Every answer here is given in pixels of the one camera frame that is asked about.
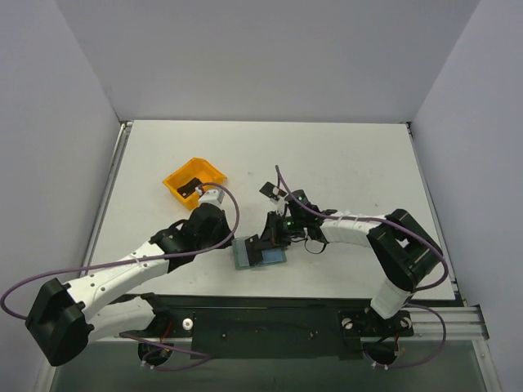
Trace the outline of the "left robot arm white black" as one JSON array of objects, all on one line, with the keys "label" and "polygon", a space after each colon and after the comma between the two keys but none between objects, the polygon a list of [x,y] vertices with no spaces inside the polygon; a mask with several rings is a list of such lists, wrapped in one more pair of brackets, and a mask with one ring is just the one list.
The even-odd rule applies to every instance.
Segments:
[{"label": "left robot arm white black", "polygon": [[143,330],[159,336],[167,329],[167,314],[141,296],[127,298],[127,293],[201,253],[229,247],[233,237],[222,208],[203,203],[188,219],[160,230],[126,259],[66,283],[56,278],[44,283],[25,326],[53,367],[116,333]]}]

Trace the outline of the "black credit card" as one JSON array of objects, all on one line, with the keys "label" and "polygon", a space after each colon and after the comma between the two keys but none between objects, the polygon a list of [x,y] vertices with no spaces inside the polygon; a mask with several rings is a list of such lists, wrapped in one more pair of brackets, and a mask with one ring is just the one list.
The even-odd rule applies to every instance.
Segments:
[{"label": "black credit card", "polygon": [[202,184],[202,181],[199,178],[194,177],[191,180],[189,180],[186,184],[177,188],[177,193],[183,199],[187,199],[197,190],[198,187],[201,186],[201,184]]},{"label": "black credit card", "polygon": [[266,182],[260,189],[259,192],[266,196],[268,199],[273,201],[278,201],[280,197],[285,196],[285,192],[279,188],[277,185],[274,185],[270,182]]},{"label": "black credit card", "polygon": [[264,238],[260,238],[258,234],[255,234],[248,237],[244,241],[244,244],[247,252],[248,265],[250,267],[260,265],[264,260],[263,252],[268,249],[270,243]]}]

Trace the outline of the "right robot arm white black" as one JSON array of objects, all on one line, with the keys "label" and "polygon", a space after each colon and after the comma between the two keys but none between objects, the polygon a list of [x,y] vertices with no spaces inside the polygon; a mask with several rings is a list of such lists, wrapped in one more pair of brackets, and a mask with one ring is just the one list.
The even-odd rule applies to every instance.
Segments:
[{"label": "right robot arm white black", "polygon": [[309,240],[373,250],[386,276],[365,313],[366,327],[375,334],[394,325],[394,316],[420,290],[420,282],[443,261],[439,245],[404,209],[385,216],[354,216],[321,211],[301,189],[287,194],[269,183],[260,193],[275,204],[275,210],[267,213],[264,230],[254,239],[256,252]]}]

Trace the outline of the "yellow plastic bin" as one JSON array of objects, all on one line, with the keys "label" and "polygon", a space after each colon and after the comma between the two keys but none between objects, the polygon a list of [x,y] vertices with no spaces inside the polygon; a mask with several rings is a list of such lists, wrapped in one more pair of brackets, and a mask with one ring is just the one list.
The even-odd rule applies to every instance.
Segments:
[{"label": "yellow plastic bin", "polygon": [[204,158],[192,158],[163,180],[170,194],[187,210],[198,206],[196,188],[203,183],[224,185],[227,177]]}]

